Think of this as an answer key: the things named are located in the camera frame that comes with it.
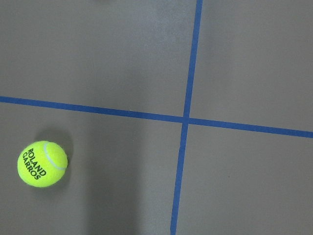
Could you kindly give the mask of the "yellow Roland Garros tennis ball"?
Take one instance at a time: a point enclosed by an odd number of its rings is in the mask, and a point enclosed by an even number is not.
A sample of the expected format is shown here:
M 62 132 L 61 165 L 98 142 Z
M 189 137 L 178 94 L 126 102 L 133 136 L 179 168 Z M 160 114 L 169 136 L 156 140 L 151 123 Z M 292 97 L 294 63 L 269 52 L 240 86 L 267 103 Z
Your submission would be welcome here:
M 28 145 L 17 160 L 19 177 L 36 188 L 49 187 L 60 181 L 67 166 L 65 151 L 50 141 L 37 141 Z

